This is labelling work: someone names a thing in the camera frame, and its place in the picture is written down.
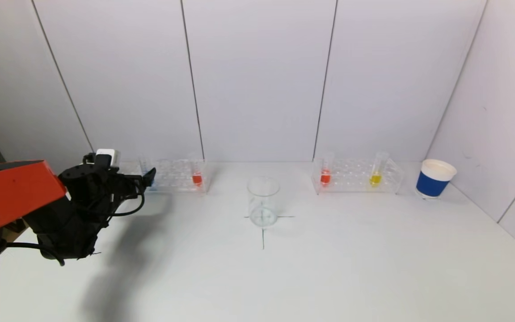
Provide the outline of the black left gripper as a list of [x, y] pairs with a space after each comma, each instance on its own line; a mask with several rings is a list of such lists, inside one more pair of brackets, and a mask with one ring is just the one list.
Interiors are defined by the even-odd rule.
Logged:
[[144, 198], [144, 187], [151, 187], [155, 181], [156, 169], [153, 167], [143, 176], [116, 174], [116, 195], [121, 200]]

